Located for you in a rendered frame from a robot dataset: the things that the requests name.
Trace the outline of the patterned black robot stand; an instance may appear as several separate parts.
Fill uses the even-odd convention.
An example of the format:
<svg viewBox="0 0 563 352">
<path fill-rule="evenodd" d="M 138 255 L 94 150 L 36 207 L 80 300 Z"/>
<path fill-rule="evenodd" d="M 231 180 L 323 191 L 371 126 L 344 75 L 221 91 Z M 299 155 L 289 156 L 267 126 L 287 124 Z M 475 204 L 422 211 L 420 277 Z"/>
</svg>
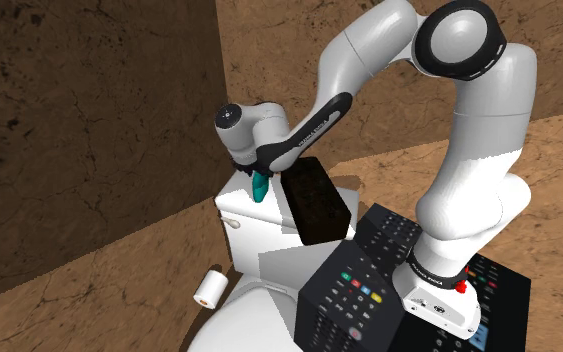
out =
<svg viewBox="0 0 563 352">
<path fill-rule="evenodd" d="M 303 352 L 526 352 L 531 281 L 480 254 L 468 263 L 481 308 L 470 339 L 404 310 L 390 276 L 420 233 L 372 205 L 299 292 L 294 341 Z"/>
</svg>

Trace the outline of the white toilet paper roll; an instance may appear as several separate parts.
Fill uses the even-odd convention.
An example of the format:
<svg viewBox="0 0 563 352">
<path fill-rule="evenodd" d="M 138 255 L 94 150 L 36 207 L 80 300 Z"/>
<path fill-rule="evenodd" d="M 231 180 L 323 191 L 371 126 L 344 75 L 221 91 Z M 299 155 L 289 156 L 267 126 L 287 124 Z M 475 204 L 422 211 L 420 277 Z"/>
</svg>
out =
<svg viewBox="0 0 563 352">
<path fill-rule="evenodd" d="M 228 278 L 221 272 L 209 270 L 193 295 L 194 301 L 204 308 L 215 309 L 228 282 Z"/>
</svg>

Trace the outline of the black rectangular box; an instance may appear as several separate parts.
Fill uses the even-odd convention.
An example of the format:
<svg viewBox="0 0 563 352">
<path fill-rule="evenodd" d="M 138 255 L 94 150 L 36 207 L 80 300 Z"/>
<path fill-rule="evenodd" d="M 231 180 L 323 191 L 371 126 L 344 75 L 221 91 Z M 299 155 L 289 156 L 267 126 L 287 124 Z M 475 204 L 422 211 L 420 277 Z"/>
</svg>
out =
<svg viewBox="0 0 563 352">
<path fill-rule="evenodd" d="M 281 172 L 281 185 L 303 245 L 342 240 L 351 212 L 316 157 Z"/>
</svg>

